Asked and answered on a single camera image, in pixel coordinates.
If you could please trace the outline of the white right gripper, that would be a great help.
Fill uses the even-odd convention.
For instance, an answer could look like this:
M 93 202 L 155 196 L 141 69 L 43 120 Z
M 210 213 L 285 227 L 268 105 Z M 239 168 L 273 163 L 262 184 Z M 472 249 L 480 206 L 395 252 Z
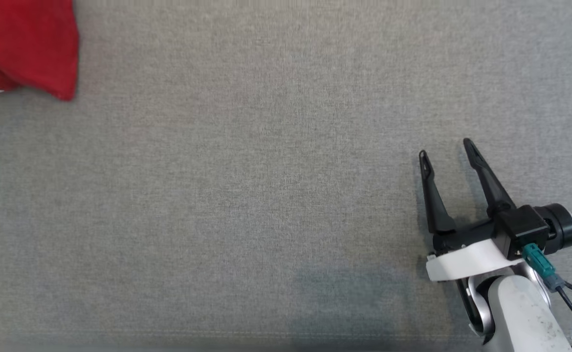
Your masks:
M 469 164 L 478 174 L 487 202 L 486 213 L 516 209 L 515 203 L 471 139 L 464 139 Z M 430 281 L 443 282 L 469 278 L 516 265 L 520 257 L 507 259 L 492 240 L 496 234 L 494 221 L 482 220 L 456 229 L 435 184 L 435 172 L 425 150 L 418 154 L 428 230 L 433 234 L 433 254 L 425 269 Z

